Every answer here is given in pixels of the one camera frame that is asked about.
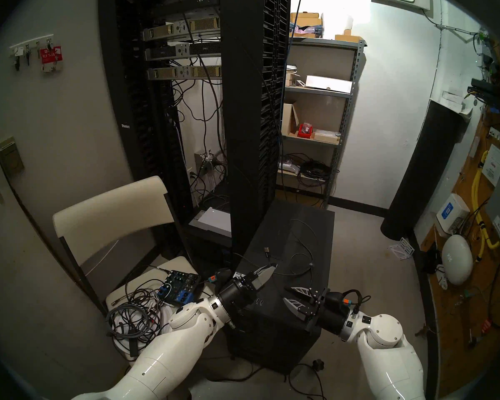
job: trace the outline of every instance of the red box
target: red box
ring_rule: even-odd
[[[313,133],[313,126],[309,123],[300,123],[298,128],[298,137],[304,137],[305,139],[311,139],[311,133]]]

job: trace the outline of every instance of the floor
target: floor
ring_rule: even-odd
[[[421,360],[425,384],[427,344],[423,337],[414,335],[424,325],[424,310],[413,259],[400,261],[389,251],[388,246],[395,242],[381,234],[383,218],[334,206],[328,209],[335,213],[329,288],[332,291],[359,289],[363,295],[372,296],[363,304],[363,312],[371,316],[385,313],[397,318]],[[325,364],[319,375],[328,400],[374,399],[355,345],[343,343],[323,331],[304,361],[311,364],[317,358]],[[229,358],[224,335],[219,333],[204,350],[190,377],[195,379],[191,389],[193,398],[218,399],[233,395],[238,398],[306,398],[292,391],[282,375],[270,370],[262,370],[244,383],[212,383],[197,379],[199,374],[209,379],[241,378],[251,371],[252,365],[247,361]],[[295,369],[292,377],[297,389],[320,394],[315,375],[306,367]]]

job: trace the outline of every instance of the sticker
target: sticker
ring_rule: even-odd
[[[496,228],[496,232],[498,232],[498,237],[500,238],[500,217],[498,215],[494,218],[493,225]]]
[[[453,208],[454,207],[452,206],[452,203],[448,202],[448,205],[446,206],[445,210],[443,210],[443,213],[441,214],[443,219],[446,219],[448,217],[448,215],[450,215],[450,212],[452,211]]]
[[[496,186],[500,179],[500,149],[494,145],[491,145],[489,148],[489,153],[485,160],[482,173],[494,186]]]

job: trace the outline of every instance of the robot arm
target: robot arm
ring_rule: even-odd
[[[359,305],[350,308],[343,298],[346,293],[298,287],[288,291],[299,298],[284,298],[284,303],[306,321],[307,331],[318,325],[357,344],[368,385],[378,400],[424,400],[422,365],[396,318],[388,314],[369,317],[359,311]]]
[[[276,266],[263,267],[240,278],[231,278],[208,299],[179,308],[168,324],[173,332],[158,335],[141,352],[128,373],[108,391],[81,394],[73,400],[160,400],[190,373],[202,350],[231,316],[251,304]]]

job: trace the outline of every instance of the metal shelf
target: metal shelf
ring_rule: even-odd
[[[339,128],[339,131],[341,132],[341,140],[340,140],[339,144],[335,145],[335,144],[328,144],[328,143],[320,143],[321,145],[334,146],[332,159],[331,159],[331,162],[329,164],[329,167],[331,169],[330,177],[329,177],[329,180],[327,181],[327,183],[324,184],[325,191],[323,194],[323,206],[326,207],[328,204],[329,196],[330,196],[332,189],[335,185],[336,176],[337,176],[337,168],[339,167],[339,162],[341,160],[343,147],[344,147],[344,141],[346,140],[346,137],[348,136],[347,134],[348,134],[348,129],[350,127],[350,119],[352,116],[352,111],[354,109],[354,94],[357,93],[357,83],[359,81],[360,58],[363,55],[363,49],[367,45],[367,43],[365,42],[365,40],[360,40],[359,42],[354,43],[354,42],[349,42],[349,41],[336,41],[336,40],[327,40],[327,39],[322,39],[322,38],[294,37],[293,38],[293,45],[308,46],[311,48],[315,48],[315,51],[318,51],[319,49],[322,49],[322,48],[354,51],[354,62],[352,64],[352,69],[351,69],[351,73],[350,73],[350,81],[352,82],[352,90],[350,93],[342,93],[342,92],[323,90],[323,89],[312,89],[312,88],[301,87],[301,86],[285,87],[285,93],[287,93],[287,92],[289,92],[291,94],[292,93],[309,93],[309,94],[319,94],[319,95],[331,96],[331,97],[341,97],[341,98],[345,99],[344,109],[343,109],[342,118],[341,118],[341,125]],[[298,140],[303,140],[306,143],[319,143],[319,141],[303,139],[301,137],[296,138],[293,136],[290,136],[290,137],[284,136],[283,139],[285,139],[285,140],[298,139]]]
[[[333,146],[333,147],[337,147],[337,145],[339,144],[339,142],[337,143],[330,143],[330,142],[323,142],[323,141],[320,141],[320,140],[315,140],[315,139],[306,139],[306,138],[301,138],[301,137],[298,137],[298,136],[291,136],[291,135],[285,135],[283,134],[282,135],[283,138],[285,140],[299,140],[301,142],[305,142],[305,143],[309,143],[311,145],[313,144],[318,144],[318,145],[324,145],[324,146]]]
[[[365,40],[361,41],[363,47],[366,46]],[[304,37],[293,37],[293,45],[308,45],[313,47],[333,47],[336,49],[345,50],[357,50],[359,47],[358,42],[350,41],[337,41],[337,40],[326,40],[323,38],[304,38]]]
[[[313,89],[311,87],[300,87],[300,86],[285,86],[285,91],[293,93],[311,93],[311,94],[320,94],[324,96],[342,97],[343,99],[350,99],[352,97],[351,93],[342,93],[340,91]]]
[[[288,176],[298,176],[296,173],[294,173],[294,172],[289,172],[288,170],[284,170],[284,171],[283,171],[283,174],[284,174],[284,175],[288,175]],[[315,180],[315,181],[317,181],[317,182],[325,182],[325,180],[324,180],[324,179],[317,179],[317,178],[311,178],[311,177],[309,178],[309,177],[304,176],[304,175],[302,175],[302,174],[300,174],[300,177],[301,177],[301,178],[303,178],[303,179]]]

